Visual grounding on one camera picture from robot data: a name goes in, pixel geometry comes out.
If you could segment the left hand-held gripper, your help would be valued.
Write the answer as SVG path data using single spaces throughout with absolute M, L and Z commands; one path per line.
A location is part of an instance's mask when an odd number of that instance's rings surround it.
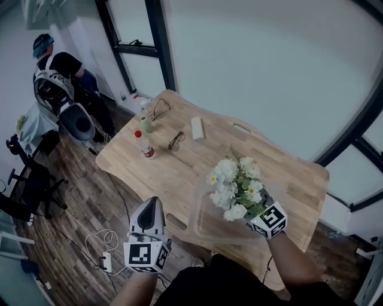
M 165 217 L 159 197 L 143 202 L 132 214 L 130 230 L 164 234 Z M 171 251 L 172 240 L 165 235 L 128 233 L 124 243 L 125 266 L 137 273 L 161 273 Z

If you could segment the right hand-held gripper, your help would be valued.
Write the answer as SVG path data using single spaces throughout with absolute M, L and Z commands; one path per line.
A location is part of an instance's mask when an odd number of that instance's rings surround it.
M 272 239 L 287 226 L 287 214 L 279 202 L 273 203 L 273 198 L 265 188 L 260 190 L 260 195 L 262 197 L 260 204 L 268 208 L 258 216 L 246 215 L 245 220 L 252 231 L 266 239 Z

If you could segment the white flowers bouquet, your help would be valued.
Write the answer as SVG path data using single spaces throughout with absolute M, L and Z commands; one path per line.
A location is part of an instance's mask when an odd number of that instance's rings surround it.
M 224 210 L 225 221 L 264 214 L 266 189 L 261 182 L 259 166 L 253 158 L 241 155 L 233 145 L 226 145 L 225 158 L 207 175 L 206 182 L 214 188 L 209 197 L 216 208 Z

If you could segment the clear plastic tray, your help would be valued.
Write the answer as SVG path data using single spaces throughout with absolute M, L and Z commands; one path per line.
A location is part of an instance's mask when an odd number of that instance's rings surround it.
M 265 189 L 279 202 L 287 213 L 287 184 L 275 179 L 262 179 Z M 214 244 L 255 245 L 264 237 L 247 226 L 245 218 L 228 222 L 223 219 L 224 210 L 216 208 L 209 195 L 214 188 L 206 182 L 206 174 L 200 175 L 194 185 L 193 202 L 190 208 L 187 229 L 198 240 Z

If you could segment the person's right forearm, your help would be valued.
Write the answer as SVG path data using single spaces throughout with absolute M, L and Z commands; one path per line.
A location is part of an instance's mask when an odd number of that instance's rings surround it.
M 291 296 L 304 287 L 322 282 L 319 269 L 293 241 L 282 232 L 268 240 L 276 268 Z

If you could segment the person's left forearm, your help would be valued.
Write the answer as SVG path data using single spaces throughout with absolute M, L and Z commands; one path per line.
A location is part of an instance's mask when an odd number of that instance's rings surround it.
M 150 306 L 158 273 L 133 273 L 109 306 Z

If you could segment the red cap plastic bottle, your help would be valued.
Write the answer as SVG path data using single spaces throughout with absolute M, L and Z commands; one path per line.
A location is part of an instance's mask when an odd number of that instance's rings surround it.
M 137 130 L 134 132 L 134 135 L 142 154 L 147 158 L 153 157 L 155 153 L 154 148 L 152 147 L 148 138 L 142 133 L 142 131 Z

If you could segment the white rectangular case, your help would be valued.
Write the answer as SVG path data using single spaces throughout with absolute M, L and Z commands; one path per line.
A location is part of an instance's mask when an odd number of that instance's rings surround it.
M 205 139 L 201 117 L 191 119 L 191 132 L 193 140 L 200 141 Z

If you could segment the clear bottle white cap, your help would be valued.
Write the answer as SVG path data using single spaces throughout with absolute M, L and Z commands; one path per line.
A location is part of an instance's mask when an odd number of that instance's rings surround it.
M 150 105 L 151 105 L 151 100 L 148 100 L 145 98 L 142 98 L 140 100 L 141 116 L 146 117 L 149 120 L 151 119 Z

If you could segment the black office chair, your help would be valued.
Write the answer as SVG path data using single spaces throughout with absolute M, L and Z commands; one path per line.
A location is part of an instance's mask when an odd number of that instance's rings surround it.
M 44 213 L 47 219 L 51 219 L 49 212 L 51 202 L 56 203 L 60 208 L 66 210 L 68 206 L 55 199 L 53 194 L 62 183 L 67 184 L 68 180 L 61 179 L 52 185 L 51 181 L 56 178 L 51 175 L 48 168 L 37 163 L 30 155 L 25 153 L 19 143 L 18 135 L 14 134 L 6 141 L 6 145 L 12 154 L 20 156 L 30 172 L 27 177 L 23 177 L 16 175 L 15 170 L 11 171 L 8 183 L 13 179 L 24 183 L 21 196 L 23 202 L 19 203 L 0 193 L 0 210 L 15 219 L 27 222 L 29 226 L 34 222 L 34 217 L 37 215 L 40 203 L 45 204 Z

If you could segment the grey shell seat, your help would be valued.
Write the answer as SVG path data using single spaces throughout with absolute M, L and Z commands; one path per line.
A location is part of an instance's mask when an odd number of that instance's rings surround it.
M 79 103 L 63 105 L 58 119 L 63 128 L 79 142 L 88 142 L 95 136 L 95 125 L 87 111 Z

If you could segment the white desk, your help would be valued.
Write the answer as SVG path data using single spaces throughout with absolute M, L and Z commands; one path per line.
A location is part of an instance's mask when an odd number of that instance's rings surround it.
M 377 238 L 373 245 L 370 269 L 355 297 L 357 306 L 383 306 L 383 236 Z

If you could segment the blue chair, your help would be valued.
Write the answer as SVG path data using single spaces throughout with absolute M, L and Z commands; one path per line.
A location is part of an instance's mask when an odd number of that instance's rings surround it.
M 99 91 L 95 76 L 87 69 L 84 70 L 84 74 L 79 79 L 79 82 L 81 83 L 81 86 L 89 92 Z

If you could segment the brown frame eyeglasses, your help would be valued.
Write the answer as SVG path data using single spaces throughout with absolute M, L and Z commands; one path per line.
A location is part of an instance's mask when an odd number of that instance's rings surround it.
M 183 131 L 178 132 L 178 134 L 170 141 L 168 145 L 168 150 L 178 151 L 180 148 L 180 143 L 185 140 L 186 136 Z

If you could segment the black window frame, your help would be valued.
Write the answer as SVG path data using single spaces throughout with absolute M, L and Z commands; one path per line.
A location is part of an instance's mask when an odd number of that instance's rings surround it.
M 328 166 L 349 146 L 353 146 L 363 157 L 383 175 L 383 151 L 379 152 L 364 136 L 376 119 L 383 112 L 383 81 L 381 81 L 372 97 L 357 114 L 354 121 L 346 128 L 330 148 L 315 159 L 314 163 L 322 167 Z
M 123 63 L 122 54 L 134 54 L 138 56 L 152 57 L 159 60 L 165 88 L 176 91 L 176 80 L 171 58 L 168 31 L 162 9 L 161 0 L 144 0 L 148 16 L 151 35 L 154 45 L 136 44 L 132 41 L 128 44 L 121 43 L 114 28 L 112 18 L 107 6 L 108 0 L 95 0 L 96 8 L 101 19 L 111 51 L 122 75 L 123 81 L 130 94 L 135 94 L 137 89 L 128 76 L 127 69 Z

